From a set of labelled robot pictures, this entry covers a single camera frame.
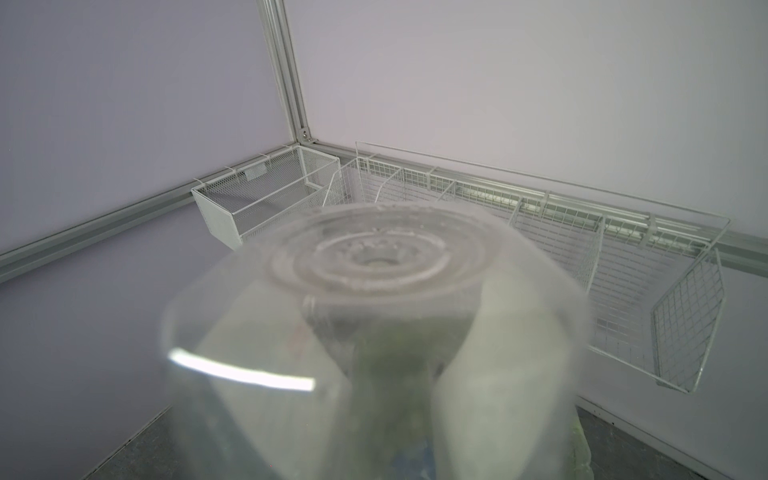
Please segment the clear bottle green label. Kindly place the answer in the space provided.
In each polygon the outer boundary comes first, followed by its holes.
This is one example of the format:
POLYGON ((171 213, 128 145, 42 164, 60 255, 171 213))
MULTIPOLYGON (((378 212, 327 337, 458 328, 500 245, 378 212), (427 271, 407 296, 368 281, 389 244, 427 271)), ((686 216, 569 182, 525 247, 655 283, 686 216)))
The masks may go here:
POLYGON ((574 479, 585 290, 449 202, 322 207, 168 306, 195 479, 574 479))

